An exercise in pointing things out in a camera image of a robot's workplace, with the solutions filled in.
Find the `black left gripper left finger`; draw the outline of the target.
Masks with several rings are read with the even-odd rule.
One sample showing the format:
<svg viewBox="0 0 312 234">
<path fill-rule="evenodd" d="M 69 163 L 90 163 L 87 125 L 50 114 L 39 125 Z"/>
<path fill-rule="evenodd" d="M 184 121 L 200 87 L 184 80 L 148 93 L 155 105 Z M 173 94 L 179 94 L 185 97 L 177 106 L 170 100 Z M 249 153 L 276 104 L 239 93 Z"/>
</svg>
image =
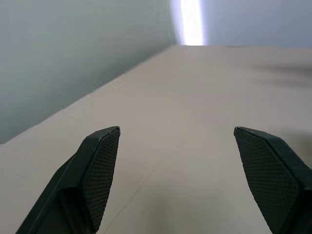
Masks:
<svg viewBox="0 0 312 234">
<path fill-rule="evenodd" d="M 113 182 L 119 137 L 118 126 L 87 136 L 54 173 L 17 233 L 97 233 Z"/>
</svg>

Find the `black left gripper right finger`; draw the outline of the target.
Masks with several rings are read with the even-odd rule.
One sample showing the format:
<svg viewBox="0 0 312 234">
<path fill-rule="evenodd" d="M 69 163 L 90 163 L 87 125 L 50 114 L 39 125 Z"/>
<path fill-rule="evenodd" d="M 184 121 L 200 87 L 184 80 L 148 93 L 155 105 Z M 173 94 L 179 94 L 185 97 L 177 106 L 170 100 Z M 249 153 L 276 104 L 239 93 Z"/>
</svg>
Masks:
<svg viewBox="0 0 312 234">
<path fill-rule="evenodd" d="M 235 127 L 250 191 L 273 234 L 312 232 L 312 170 L 281 138 Z"/>
</svg>

